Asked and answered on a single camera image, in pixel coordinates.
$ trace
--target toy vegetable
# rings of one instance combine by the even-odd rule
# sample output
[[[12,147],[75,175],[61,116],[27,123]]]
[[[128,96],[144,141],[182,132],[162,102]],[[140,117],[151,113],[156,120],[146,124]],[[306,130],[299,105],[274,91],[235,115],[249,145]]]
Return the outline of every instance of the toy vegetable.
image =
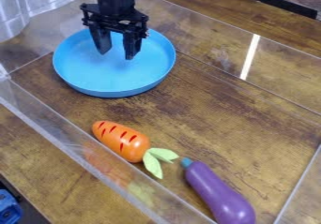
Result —
[[[219,224],[254,224],[255,213],[245,198],[225,184],[200,161],[183,158],[186,179],[207,204]]]
[[[95,138],[131,163],[143,161],[146,169],[163,178],[163,172],[158,159],[171,163],[178,155],[168,149],[151,148],[148,137],[120,124],[110,121],[98,121],[92,125]]]

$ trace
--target wooden table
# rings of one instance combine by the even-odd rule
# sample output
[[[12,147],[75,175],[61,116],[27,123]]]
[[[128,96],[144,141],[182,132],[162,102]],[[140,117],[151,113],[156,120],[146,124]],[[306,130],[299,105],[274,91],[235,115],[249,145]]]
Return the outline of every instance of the wooden table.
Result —
[[[321,54],[313,20],[250,0],[168,1]],[[258,223],[273,223],[320,143],[320,116],[182,52],[176,63],[158,88],[108,103],[61,83],[51,54],[11,77],[85,131],[107,116],[147,133],[152,143],[202,157],[250,200]],[[152,223],[4,107],[0,112],[0,172],[52,223],[131,223],[132,217],[135,223]],[[160,184],[210,215],[179,182],[178,165],[166,176]]]

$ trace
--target blue bowl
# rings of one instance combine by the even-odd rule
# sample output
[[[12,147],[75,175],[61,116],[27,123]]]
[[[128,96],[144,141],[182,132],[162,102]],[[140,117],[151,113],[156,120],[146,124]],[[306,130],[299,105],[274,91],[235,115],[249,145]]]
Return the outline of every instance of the blue bowl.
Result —
[[[95,97],[128,97],[164,80],[174,66],[175,49],[151,29],[132,60],[126,60],[123,35],[111,33],[111,42],[112,48],[102,55],[89,30],[75,33],[56,48],[53,69],[76,91]]]

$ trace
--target orange carrot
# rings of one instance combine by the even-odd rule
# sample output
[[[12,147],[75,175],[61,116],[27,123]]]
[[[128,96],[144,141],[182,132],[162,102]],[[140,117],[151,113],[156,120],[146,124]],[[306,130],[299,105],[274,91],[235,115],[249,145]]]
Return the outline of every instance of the orange carrot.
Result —
[[[134,129],[110,121],[98,121],[92,125],[96,139],[131,163],[140,162],[151,148],[148,137]]]

